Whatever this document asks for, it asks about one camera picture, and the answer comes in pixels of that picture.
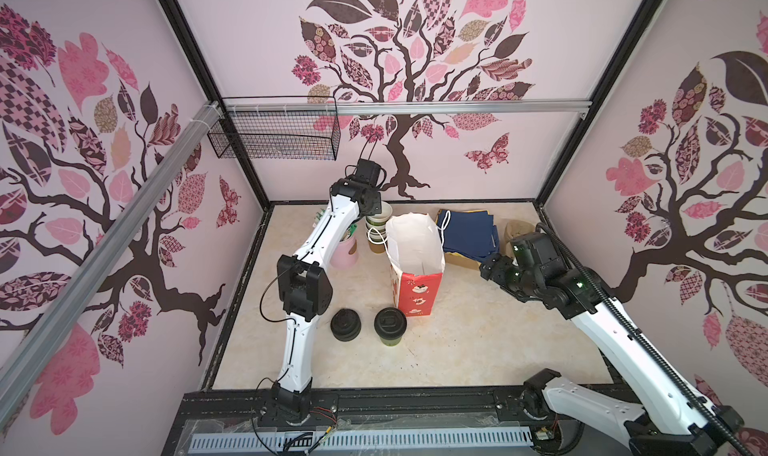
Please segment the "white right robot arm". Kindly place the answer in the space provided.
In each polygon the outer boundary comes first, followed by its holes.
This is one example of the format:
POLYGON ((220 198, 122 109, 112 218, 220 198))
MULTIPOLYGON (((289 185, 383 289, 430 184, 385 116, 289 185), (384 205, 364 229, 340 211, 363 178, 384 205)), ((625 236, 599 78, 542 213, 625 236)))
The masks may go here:
POLYGON ((495 253, 483 279, 520 302, 557 311, 598 347, 637 397, 630 403, 576 384, 545 368, 525 381, 521 406, 545 420, 569 416, 635 455, 714 455, 730 445, 749 454, 738 432, 744 421, 686 380, 645 337, 602 278, 540 224, 515 238, 513 254, 495 253))

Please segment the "green paper coffee cup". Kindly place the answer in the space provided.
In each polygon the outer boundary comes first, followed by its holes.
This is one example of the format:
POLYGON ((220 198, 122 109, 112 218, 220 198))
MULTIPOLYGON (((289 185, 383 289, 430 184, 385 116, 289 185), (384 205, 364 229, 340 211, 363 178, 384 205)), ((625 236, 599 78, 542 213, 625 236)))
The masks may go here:
POLYGON ((385 346, 394 347, 394 346, 397 346, 402 341, 402 337, 394 337, 394 338, 380 337, 380 341, 385 346))

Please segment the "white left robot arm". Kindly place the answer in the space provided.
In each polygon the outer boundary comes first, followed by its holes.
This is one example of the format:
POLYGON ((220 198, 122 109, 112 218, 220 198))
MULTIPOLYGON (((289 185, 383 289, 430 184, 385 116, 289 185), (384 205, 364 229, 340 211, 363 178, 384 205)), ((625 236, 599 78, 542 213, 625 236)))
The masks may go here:
POLYGON ((316 328, 333 297, 326 269, 348 229, 382 209, 386 171, 363 158, 349 168, 350 172, 330 186, 328 205, 308 238, 294 253, 280 256, 276 264, 273 283, 285 316, 264 320, 283 323, 286 342, 270 397, 277 414, 292 423, 305 421, 310 413, 316 328))

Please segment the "black plastic cup lid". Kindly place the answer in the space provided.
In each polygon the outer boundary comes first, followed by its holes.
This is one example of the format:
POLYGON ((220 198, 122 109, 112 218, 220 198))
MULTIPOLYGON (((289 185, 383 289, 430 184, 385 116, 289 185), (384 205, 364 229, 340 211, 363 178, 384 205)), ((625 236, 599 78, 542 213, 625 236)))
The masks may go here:
POLYGON ((402 337, 407 330, 406 316, 398 308, 384 308, 375 316, 374 330, 379 338, 402 337))

